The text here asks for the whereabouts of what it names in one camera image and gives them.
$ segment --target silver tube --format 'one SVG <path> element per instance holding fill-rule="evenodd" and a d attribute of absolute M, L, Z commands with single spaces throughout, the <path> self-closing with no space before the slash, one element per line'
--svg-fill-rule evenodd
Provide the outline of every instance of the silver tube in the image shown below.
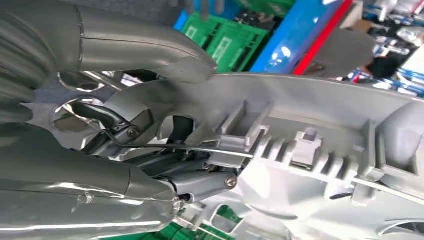
<path fill-rule="evenodd" d="M 381 185 L 381 184 L 378 184 L 378 183 L 375 183 L 375 182 L 363 180 L 363 179 L 360 179 L 360 178 L 357 178 L 357 177 L 355 177 L 352 180 L 352 182 L 357 183 L 357 184 L 361 184 L 361 185 L 364 185 L 364 186 L 368 186 L 370 188 L 377 189 L 379 191 L 382 191 L 382 192 L 385 192 L 385 193 L 394 195 L 396 197 L 399 197 L 399 198 L 402 198 L 402 199 L 406 199 L 406 200 L 409 200 L 409 201 L 411 201 L 413 203 L 416 203 L 416 204 L 419 204 L 419 205 L 424 206 L 424 200 L 423 199 L 421 199 L 419 197 L 416 197 L 416 196 L 412 196 L 412 195 L 403 193 L 401 191 L 397 191 L 397 190 L 391 189 L 391 188 L 389 188 L 387 186 L 384 186 L 384 185 Z"/>
<path fill-rule="evenodd" d="M 115 81 L 113 78 L 94 71 L 82 71 L 83 75 L 93 79 L 94 81 L 109 86 L 115 90 L 122 91 L 127 88 L 124 84 Z"/>

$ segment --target green crate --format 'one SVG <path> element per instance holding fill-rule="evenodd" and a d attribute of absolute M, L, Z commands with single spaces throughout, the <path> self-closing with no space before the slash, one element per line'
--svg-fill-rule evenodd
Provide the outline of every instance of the green crate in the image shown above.
<path fill-rule="evenodd" d="M 245 9 L 284 18 L 296 0 L 234 0 Z"/>
<path fill-rule="evenodd" d="M 188 18 L 181 32 L 206 50 L 226 22 L 228 22 L 227 19 L 212 15 L 208 17 L 207 21 L 204 21 L 196 12 Z"/>
<path fill-rule="evenodd" d="M 166 239 L 158 238 L 153 233 L 147 233 L 146 235 L 143 235 L 139 240 L 166 240 Z"/>
<path fill-rule="evenodd" d="M 106 239 L 107 240 L 148 240 L 149 238 L 145 238 L 148 236 L 148 234 L 149 233 L 115 236 L 115 237 L 106 238 Z"/>
<path fill-rule="evenodd" d="M 220 207 L 216 214 L 236 224 L 243 220 L 243 218 L 238 217 L 236 213 L 227 205 Z"/>
<path fill-rule="evenodd" d="M 218 64 L 218 72 L 242 72 L 268 31 L 227 21 L 206 52 Z"/>
<path fill-rule="evenodd" d="M 155 235 L 157 239 L 160 239 L 160 240 L 173 240 L 173 239 L 176 239 L 174 237 L 182 229 L 184 229 L 182 226 L 172 222 L 169 226 L 162 229 L 162 231 L 155 233 Z"/>
<path fill-rule="evenodd" d="M 200 227 L 218 237 L 224 240 L 236 240 L 234 237 L 228 236 L 226 233 L 214 228 L 213 226 L 207 226 L 204 224 L 201 224 Z M 219 240 L 218 238 L 214 237 L 213 235 L 206 233 L 204 231 L 198 230 L 196 232 L 196 239 L 198 240 Z"/>

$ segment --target metal wire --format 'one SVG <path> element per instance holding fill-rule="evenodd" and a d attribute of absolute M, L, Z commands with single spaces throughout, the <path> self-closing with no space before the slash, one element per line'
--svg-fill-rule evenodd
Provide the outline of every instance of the metal wire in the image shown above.
<path fill-rule="evenodd" d="M 141 148 L 156 148 L 156 149 L 176 149 L 176 150 L 189 150 L 189 151 L 198 151 L 198 152 L 206 152 L 206 153 L 221 153 L 232 156 L 238 156 L 243 158 L 253 158 L 253 154 L 245 152 L 245 151 L 237 151 L 232 149 L 220 149 L 216 147 L 207 147 L 207 146 L 187 146 L 181 144 L 138 144 L 138 145 L 123 145 L 119 143 L 119 141 L 113 136 L 109 131 L 103 130 L 114 144 L 123 149 L 141 149 Z"/>
<path fill-rule="evenodd" d="M 162 149 L 177 149 L 177 150 L 190 150 L 190 151 L 199 151 L 199 152 L 207 152 L 207 153 L 222 153 L 232 156 L 239 156 L 244 158 L 252 159 L 254 155 L 252 153 L 243 152 L 243 151 L 236 151 L 236 150 L 230 150 L 230 149 L 219 149 L 215 147 L 205 147 L 205 146 L 187 146 L 187 145 L 179 145 L 179 144 L 140 144 L 140 145 L 122 145 L 118 142 L 118 140 L 107 130 L 103 130 L 105 134 L 112 140 L 114 144 L 116 144 L 120 148 L 162 148 Z M 419 197 L 409 195 L 407 193 L 391 189 L 387 186 L 381 185 L 376 182 L 371 182 L 367 180 L 363 180 L 360 178 L 355 177 L 352 182 L 361 184 L 364 186 L 368 186 L 373 189 L 377 189 L 379 191 L 397 196 L 399 198 L 409 200 L 413 203 L 419 204 L 424 206 L 424 199 L 421 199 Z"/>
<path fill-rule="evenodd" d="M 102 73 L 93 72 L 93 71 L 82 71 L 83 75 L 93 79 L 94 81 L 109 86 L 117 91 L 122 91 L 127 88 L 124 84 L 116 82 L 113 78 L 106 76 Z"/>

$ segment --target black hair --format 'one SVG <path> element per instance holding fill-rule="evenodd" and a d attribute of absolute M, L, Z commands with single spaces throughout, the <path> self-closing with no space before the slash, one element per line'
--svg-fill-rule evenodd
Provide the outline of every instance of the black hair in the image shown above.
<path fill-rule="evenodd" d="M 388 79 L 396 73 L 400 66 L 399 61 L 392 57 L 376 57 L 365 68 L 375 79 Z"/>

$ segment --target bolt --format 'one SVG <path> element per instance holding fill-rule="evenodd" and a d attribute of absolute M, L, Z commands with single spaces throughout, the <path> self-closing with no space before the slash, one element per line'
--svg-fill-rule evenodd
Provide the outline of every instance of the bolt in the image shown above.
<path fill-rule="evenodd" d="M 227 189 L 233 189 L 237 185 L 237 178 L 235 176 L 230 176 L 225 180 L 225 186 Z"/>
<path fill-rule="evenodd" d="M 136 127 L 130 127 L 128 129 L 128 131 L 126 131 L 126 134 L 128 135 L 128 137 L 130 137 L 132 139 L 135 139 L 138 136 L 140 136 L 141 133 L 140 133 L 140 130 L 138 128 L 136 128 Z"/>

